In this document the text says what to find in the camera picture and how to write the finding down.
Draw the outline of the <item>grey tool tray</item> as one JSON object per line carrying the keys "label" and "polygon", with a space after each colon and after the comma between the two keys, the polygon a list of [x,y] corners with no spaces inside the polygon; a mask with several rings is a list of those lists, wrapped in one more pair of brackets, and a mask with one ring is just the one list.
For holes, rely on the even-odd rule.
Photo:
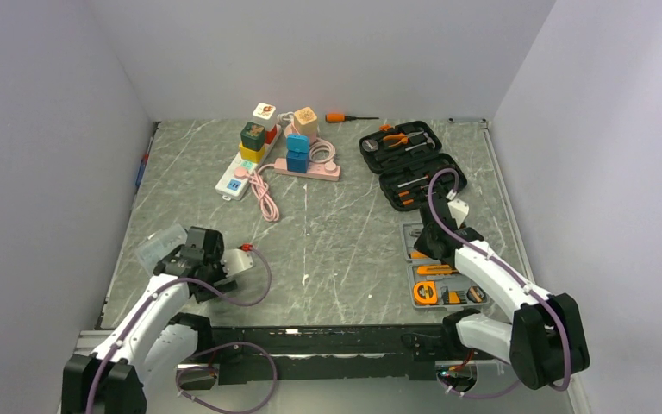
{"label": "grey tool tray", "polygon": [[[415,241],[422,229],[422,223],[402,223],[400,225],[412,306],[419,311],[441,309],[455,312],[466,308],[480,309],[491,304],[489,295],[461,273],[447,276],[421,276],[416,273],[418,266],[442,264],[414,249]],[[412,289],[416,283],[421,281],[433,281],[435,283],[439,299],[437,305],[420,306],[414,302]]]}

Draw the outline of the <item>clear plastic screw box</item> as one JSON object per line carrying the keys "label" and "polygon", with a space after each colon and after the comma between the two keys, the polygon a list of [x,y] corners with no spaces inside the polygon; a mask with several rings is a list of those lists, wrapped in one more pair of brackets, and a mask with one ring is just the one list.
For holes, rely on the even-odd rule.
{"label": "clear plastic screw box", "polygon": [[148,276],[153,275],[156,265],[175,247],[186,241],[187,229],[178,223],[158,230],[140,242],[134,249],[134,256]]}

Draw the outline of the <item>white power strip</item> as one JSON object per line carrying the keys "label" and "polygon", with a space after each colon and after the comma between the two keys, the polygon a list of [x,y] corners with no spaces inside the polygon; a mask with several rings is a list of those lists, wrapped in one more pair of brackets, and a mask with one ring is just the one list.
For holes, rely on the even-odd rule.
{"label": "white power strip", "polygon": [[220,194],[225,201],[241,200],[244,197],[249,182],[247,175],[258,170],[259,167],[265,163],[268,155],[278,142],[278,137],[282,135],[281,125],[279,123],[277,123],[277,125],[278,135],[271,145],[265,144],[266,155],[261,164],[255,164],[243,160],[239,152],[232,159],[229,166],[215,185],[216,192]]}

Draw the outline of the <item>black tool case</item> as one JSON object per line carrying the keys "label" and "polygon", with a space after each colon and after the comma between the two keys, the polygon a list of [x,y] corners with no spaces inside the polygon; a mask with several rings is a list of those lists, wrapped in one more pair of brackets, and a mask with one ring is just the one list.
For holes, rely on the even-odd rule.
{"label": "black tool case", "polygon": [[[397,133],[409,134],[409,143],[385,148],[383,138]],[[452,168],[458,176],[446,173],[439,177],[433,193],[445,196],[468,185],[459,165],[442,152],[441,140],[424,121],[386,124],[360,138],[359,151],[367,167],[378,175],[379,188],[396,211],[417,210],[426,204],[429,181],[441,169]]]}

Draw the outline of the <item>pink power strip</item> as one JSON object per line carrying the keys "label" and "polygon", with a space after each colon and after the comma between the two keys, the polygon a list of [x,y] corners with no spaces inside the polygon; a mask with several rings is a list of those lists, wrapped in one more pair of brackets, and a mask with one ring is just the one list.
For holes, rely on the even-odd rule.
{"label": "pink power strip", "polygon": [[331,160],[325,163],[310,162],[306,172],[292,172],[286,158],[275,159],[272,166],[277,174],[332,182],[340,180],[340,166]]}

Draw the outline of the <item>dark blue cube adapter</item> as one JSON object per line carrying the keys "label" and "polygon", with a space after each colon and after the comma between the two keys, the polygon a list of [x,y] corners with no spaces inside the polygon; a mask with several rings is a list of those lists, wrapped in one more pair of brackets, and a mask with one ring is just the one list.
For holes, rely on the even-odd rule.
{"label": "dark blue cube adapter", "polygon": [[289,150],[286,154],[287,170],[292,173],[306,173],[309,168],[309,153]]}

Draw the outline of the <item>light blue cube adapter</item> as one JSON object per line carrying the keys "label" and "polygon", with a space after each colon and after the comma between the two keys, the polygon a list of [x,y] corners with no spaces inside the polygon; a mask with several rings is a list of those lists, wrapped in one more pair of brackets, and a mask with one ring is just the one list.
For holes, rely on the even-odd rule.
{"label": "light blue cube adapter", "polygon": [[300,134],[289,134],[286,137],[286,147],[289,152],[307,154],[309,152],[309,137]]}

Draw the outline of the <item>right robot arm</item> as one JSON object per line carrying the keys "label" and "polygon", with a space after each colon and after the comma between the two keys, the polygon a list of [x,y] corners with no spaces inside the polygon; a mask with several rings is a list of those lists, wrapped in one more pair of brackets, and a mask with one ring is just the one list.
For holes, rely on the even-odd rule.
{"label": "right robot arm", "polygon": [[509,364],[532,390],[568,387],[571,376],[590,366],[576,300],[528,281],[471,227],[457,228],[449,212],[421,209],[422,233],[415,249],[452,267],[481,288],[503,311],[505,321],[479,310],[461,310],[442,322],[440,345],[460,358],[479,350]]}

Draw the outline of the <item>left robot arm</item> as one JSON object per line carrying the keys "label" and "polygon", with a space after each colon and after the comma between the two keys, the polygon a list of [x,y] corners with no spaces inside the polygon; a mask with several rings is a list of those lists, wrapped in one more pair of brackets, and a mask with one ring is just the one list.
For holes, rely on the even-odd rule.
{"label": "left robot arm", "polygon": [[188,359],[206,360],[215,341],[211,321],[183,312],[191,299],[214,297],[226,277],[224,240],[192,226],[184,244],[159,260],[147,288],[118,327],[87,355],[74,354],[62,374],[63,413],[144,413],[152,380]]}

